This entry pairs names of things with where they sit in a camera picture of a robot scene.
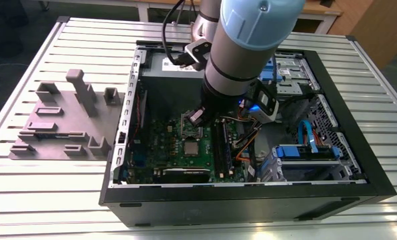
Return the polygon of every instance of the motherboard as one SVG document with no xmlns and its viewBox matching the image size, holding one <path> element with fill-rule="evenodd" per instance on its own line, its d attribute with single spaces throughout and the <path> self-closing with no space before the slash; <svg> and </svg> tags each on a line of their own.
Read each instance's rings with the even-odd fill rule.
<svg viewBox="0 0 397 240">
<path fill-rule="evenodd" d="M 209 127 L 193 127 L 186 114 L 166 121 L 152 119 L 146 151 L 132 157 L 132 184 L 245 181 L 242 163 L 232 163 L 230 145 L 238 138 L 236 122 L 221 119 Z"/>
</svg>

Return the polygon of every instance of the slotted metal surface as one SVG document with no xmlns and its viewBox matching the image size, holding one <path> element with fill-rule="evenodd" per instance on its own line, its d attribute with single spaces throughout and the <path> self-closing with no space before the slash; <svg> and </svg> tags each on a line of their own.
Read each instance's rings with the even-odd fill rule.
<svg viewBox="0 0 397 240">
<path fill-rule="evenodd" d="M 397 196 L 322 221 L 126 228 L 98 206 L 104 161 L 11 160 L 41 81 L 73 90 L 80 68 L 94 91 L 125 92 L 136 40 L 160 40 L 158 23 L 72 18 L 57 23 L 0 113 L 0 238 L 43 239 L 397 239 Z M 168 27 L 188 42 L 189 27 Z M 342 36 L 293 33 L 281 48 L 318 52 L 348 107 L 397 189 L 397 96 L 360 46 Z"/>
</svg>

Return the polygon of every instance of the open computer tower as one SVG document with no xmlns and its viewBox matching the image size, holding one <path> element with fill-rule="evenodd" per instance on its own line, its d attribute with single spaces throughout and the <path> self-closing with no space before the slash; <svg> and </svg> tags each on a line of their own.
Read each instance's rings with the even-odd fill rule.
<svg viewBox="0 0 397 240">
<path fill-rule="evenodd" d="M 138 42 L 100 198 L 126 226 L 318 220 L 396 195 L 317 53 L 278 49 L 276 62 L 284 107 L 237 154 L 256 126 L 233 120 L 233 109 L 192 127 L 184 116 L 200 104 L 204 72 L 173 66 L 161 43 Z M 284 104 L 293 96 L 310 97 Z"/>
</svg>

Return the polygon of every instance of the expansion slot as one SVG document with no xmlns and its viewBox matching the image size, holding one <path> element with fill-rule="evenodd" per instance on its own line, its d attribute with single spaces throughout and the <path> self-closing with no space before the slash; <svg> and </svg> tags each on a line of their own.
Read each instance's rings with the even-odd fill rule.
<svg viewBox="0 0 397 240">
<path fill-rule="evenodd" d="M 225 120 L 217 120 L 212 125 L 212 142 L 214 156 L 214 170 L 220 178 L 233 174 L 230 144 Z"/>
</svg>

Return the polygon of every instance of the green circuit board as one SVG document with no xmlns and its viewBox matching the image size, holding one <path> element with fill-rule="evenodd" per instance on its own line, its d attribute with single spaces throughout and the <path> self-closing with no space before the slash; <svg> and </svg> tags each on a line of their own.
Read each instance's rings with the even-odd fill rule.
<svg viewBox="0 0 397 240">
<path fill-rule="evenodd" d="M 233 175 L 220 178 L 214 174 L 210 127 L 196 128 L 180 118 L 152 120 L 146 146 L 145 165 L 134 167 L 134 182 L 152 184 L 156 168 L 204 168 L 210 170 L 212 183 L 244 181 L 244 166 L 233 169 Z M 232 141 L 237 139 L 236 123 L 226 124 Z"/>
</svg>

